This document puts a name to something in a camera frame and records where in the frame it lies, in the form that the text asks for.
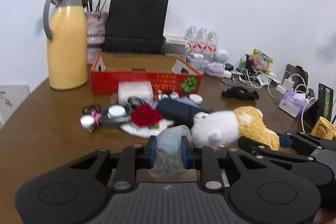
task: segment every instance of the snack bag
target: snack bag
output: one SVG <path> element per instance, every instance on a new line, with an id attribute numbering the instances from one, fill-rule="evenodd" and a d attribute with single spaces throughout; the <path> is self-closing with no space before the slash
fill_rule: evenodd
<path id="1" fill-rule="evenodd" d="M 270 73 L 268 68 L 271 63 L 273 63 L 272 58 L 256 48 L 253 50 L 253 67 L 256 70 L 260 70 L 263 73 Z"/>

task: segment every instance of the yellow thermos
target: yellow thermos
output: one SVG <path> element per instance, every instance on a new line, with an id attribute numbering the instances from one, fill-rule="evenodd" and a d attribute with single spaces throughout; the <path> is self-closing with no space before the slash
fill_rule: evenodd
<path id="1" fill-rule="evenodd" d="M 52 1 L 58 3 L 49 23 Z M 84 85 L 88 79 L 87 25 L 82 0 L 46 0 L 43 27 L 50 86 L 69 90 Z"/>

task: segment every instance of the red cardboard box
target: red cardboard box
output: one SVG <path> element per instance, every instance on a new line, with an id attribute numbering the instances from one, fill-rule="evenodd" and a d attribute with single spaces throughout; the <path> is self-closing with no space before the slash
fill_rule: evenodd
<path id="1" fill-rule="evenodd" d="M 112 94 L 119 82 L 150 81 L 153 91 L 197 93 L 202 75 L 178 57 L 102 52 L 91 68 L 93 94 Z"/>

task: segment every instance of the white doily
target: white doily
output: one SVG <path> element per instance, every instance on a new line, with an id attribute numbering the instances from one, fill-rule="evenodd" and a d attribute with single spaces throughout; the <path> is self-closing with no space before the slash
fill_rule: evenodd
<path id="1" fill-rule="evenodd" d="M 158 136 L 162 130 L 168 128 L 168 126 L 173 125 L 174 122 L 163 119 L 159 121 L 158 124 L 159 124 L 159 128 L 151 128 L 151 129 L 149 129 L 148 127 L 138 127 L 136 124 L 132 122 L 123 124 L 119 127 L 120 129 L 122 129 L 123 131 L 125 131 L 126 133 L 132 136 L 148 139 L 152 135 Z"/>

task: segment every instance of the metal screw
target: metal screw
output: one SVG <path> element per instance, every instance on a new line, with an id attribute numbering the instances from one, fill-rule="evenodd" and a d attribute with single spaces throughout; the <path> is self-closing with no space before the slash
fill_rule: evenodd
<path id="1" fill-rule="evenodd" d="M 217 190 L 220 187 L 222 187 L 222 184 L 217 180 L 210 180 L 205 184 L 205 187 L 207 187 L 210 190 Z"/>
<path id="2" fill-rule="evenodd" d="M 127 181 L 117 181 L 113 187 L 117 190 L 126 190 L 130 187 L 131 185 Z"/>

